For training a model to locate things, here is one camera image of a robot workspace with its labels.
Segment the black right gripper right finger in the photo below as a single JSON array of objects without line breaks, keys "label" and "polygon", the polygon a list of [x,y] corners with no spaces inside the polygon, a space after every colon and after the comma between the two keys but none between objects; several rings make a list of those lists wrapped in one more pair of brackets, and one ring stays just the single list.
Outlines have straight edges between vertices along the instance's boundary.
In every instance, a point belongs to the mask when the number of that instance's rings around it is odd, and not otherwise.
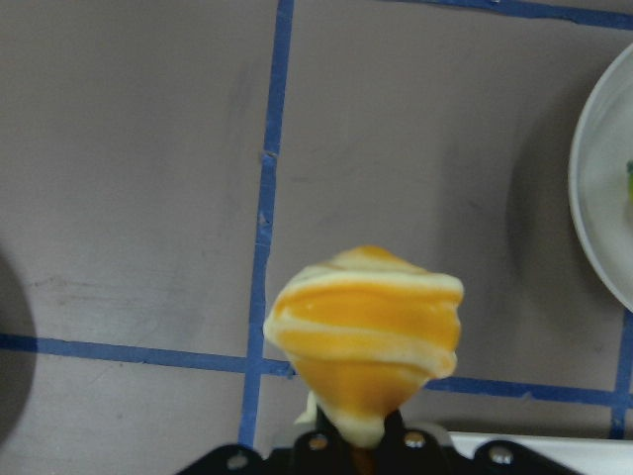
[{"label": "black right gripper right finger", "polygon": [[419,428],[407,428],[399,411],[385,419],[380,442],[381,474],[444,474],[445,459],[437,440]]}]

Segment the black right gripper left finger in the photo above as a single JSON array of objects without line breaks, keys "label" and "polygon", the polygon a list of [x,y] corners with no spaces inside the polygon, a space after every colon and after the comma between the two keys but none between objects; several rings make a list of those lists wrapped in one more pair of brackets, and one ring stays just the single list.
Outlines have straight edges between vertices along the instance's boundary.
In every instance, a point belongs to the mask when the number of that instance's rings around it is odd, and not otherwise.
[{"label": "black right gripper left finger", "polygon": [[294,443],[294,473],[346,473],[345,442],[322,410],[316,411],[315,427],[304,432]]}]

